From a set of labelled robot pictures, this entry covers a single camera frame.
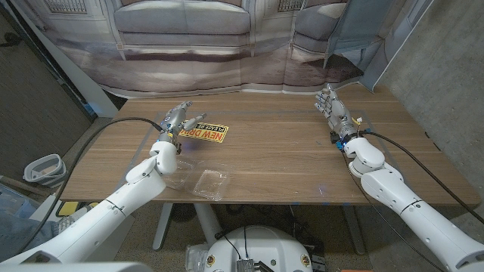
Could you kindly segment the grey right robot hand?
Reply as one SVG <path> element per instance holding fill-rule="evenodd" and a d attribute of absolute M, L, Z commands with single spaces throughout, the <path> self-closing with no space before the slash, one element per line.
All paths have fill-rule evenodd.
<path fill-rule="evenodd" d="M 344 147 L 350 140 L 357 137 L 357 130 L 353 125 L 351 114 L 338 98 L 336 91 L 330 83 L 318 91 L 315 96 L 315 107 L 328 121 L 331 129 L 330 141 L 332 144 Z"/>

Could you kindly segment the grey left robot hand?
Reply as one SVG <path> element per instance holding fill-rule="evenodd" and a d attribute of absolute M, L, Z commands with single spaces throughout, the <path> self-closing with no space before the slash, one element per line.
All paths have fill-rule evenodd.
<path fill-rule="evenodd" d="M 194 129 L 199 122 L 207 117 L 207 114 L 203 113 L 186 121 L 186 112 L 190 105 L 192 105 L 191 101 L 180 103 L 172 108 L 160 123 L 162 131 L 160 132 L 158 141 L 165 141 L 173 144 L 177 148 L 178 154 L 182 151 L 182 144 L 179 143 L 177 139 L 178 134 L 181 131 L 190 131 Z"/>

